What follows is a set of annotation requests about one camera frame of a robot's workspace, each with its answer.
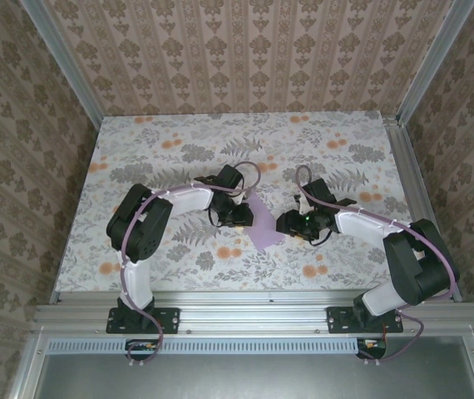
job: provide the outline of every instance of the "vent slot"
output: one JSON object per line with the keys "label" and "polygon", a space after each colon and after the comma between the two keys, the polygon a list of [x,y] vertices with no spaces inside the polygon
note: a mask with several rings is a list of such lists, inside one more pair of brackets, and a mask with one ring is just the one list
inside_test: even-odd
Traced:
{"label": "vent slot", "polygon": [[[47,355],[124,354],[125,338],[53,338]],[[161,354],[325,354],[357,353],[357,338],[176,338],[163,342]]]}

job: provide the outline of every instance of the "purple cloth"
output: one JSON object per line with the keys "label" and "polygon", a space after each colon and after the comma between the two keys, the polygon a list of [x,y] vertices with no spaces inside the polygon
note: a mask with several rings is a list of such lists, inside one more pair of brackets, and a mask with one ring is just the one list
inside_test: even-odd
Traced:
{"label": "purple cloth", "polygon": [[255,192],[252,192],[244,202],[249,204],[254,214],[254,223],[251,227],[245,227],[244,232],[250,237],[258,251],[262,251],[285,238],[285,234],[276,231],[276,219]]}

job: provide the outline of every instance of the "floral tablecloth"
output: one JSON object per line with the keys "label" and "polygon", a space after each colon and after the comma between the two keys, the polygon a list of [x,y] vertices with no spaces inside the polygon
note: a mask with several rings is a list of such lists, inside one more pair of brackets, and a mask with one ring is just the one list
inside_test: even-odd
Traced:
{"label": "floral tablecloth", "polygon": [[[106,225],[133,184],[181,185],[240,160],[259,164],[257,194],[275,218],[295,209],[294,172],[306,164],[338,200],[410,219],[376,111],[107,117],[56,290],[119,290]],[[242,171],[255,180],[253,168]],[[334,234],[317,248],[287,237],[259,252],[242,229],[217,229],[202,211],[171,219],[151,259],[154,290],[369,288],[388,275],[384,252],[352,237]]]}

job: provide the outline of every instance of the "aluminum frame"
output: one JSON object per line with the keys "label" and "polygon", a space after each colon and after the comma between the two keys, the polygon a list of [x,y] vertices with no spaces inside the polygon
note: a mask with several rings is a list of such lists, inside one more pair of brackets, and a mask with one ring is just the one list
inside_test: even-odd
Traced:
{"label": "aluminum frame", "polygon": [[[47,355],[126,355],[128,338],[49,338]],[[299,355],[359,352],[357,338],[197,338],[165,337],[161,355]],[[133,348],[131,354],[146,354]]]}
{"label": "aluminum frame", "polygon": [[455,42],[462,26],[474,7],[474,0],[455,1],[450,6],[444,22],[440,26],[432,45],[427,51],[422,65],[418,68],[410,87],[397,110],[398,119],[406,125],[417,109],[431,81],[444,61],[449,49]]}
{"label": "aluminum frame", "polygon": [[[348,306],[360,290],[276,292],[158,292],[158,306],[181,309],[180,331],[173,339],[270,338],[280,337],[377,337],[380,334],[329,334],[325,309]],[[31,337],[22,356],[12,389],[12,399],[33,398],[49,339],[79,337],[104,339],[110,308],[117,293],[62,293],[57,304],[37,309]],[[406,310],[423,320],[424,336],[462,337],[474,373],[474,304],[451,300],[426,302]],[[417,332],[416,323],[404,320],[408,337]],[[148,338],[154,335],[119,335]]]}
{"label": "aluminum frame", "polygon": [[97,100],[91,88],[91,82],[84,77],[80,68],[78,68],[72,52],[69,51],[47,7],[43,2],[35,0],[22,0],[21,3],[47,44],[48,50],[54,56],[57,65],[62,69],[63,75],[77,95],[87,116],[95,128],[99,130],[106,112]]}

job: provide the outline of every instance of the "patterned wallpaper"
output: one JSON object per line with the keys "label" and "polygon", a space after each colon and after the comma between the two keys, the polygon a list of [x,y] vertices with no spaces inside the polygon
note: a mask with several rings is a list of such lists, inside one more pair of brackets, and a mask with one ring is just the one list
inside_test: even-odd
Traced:
{"label": "patterned wallpaper", "polygon": [[0,397],[48,301],[94,140],[28,15],[0,0]]}
{"label": "patterned wallpaper", "polygon": [[452,0],[46,0],[107,116],[394,114]]}
{"label": "patterned wallpaper", "polygon": [[474,300],[474,9],[408,129],[463,296]]}

